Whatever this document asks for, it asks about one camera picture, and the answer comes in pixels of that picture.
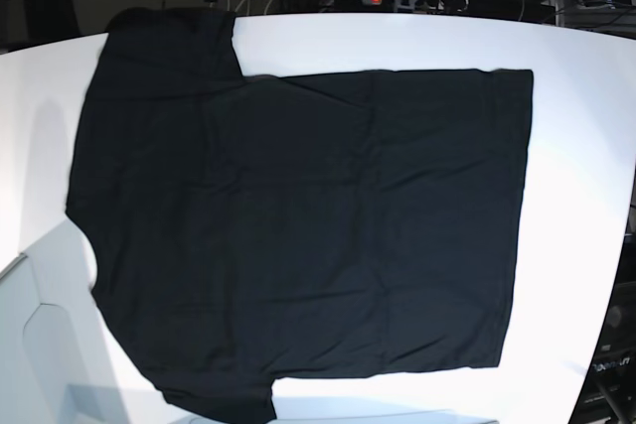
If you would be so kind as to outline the black T-shirt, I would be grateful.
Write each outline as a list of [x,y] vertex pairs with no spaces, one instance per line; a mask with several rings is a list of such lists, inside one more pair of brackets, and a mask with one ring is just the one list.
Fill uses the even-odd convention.
[[231,13],[115,17],[66,213],[91,294],[177,407],[266,423],[279,378],[499,364],[530,71],[241,73]]

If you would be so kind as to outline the black equipment box with lettering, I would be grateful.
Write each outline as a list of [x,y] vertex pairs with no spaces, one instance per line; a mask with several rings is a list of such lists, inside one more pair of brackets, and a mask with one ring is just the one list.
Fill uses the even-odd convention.
[[619,271],[572,423],[635,421],[635,273]]

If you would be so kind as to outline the black power strip red switch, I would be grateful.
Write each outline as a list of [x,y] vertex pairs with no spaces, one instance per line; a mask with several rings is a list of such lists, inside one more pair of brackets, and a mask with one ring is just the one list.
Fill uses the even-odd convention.
[[464,14],[469,0],[324,0],[321,13]]

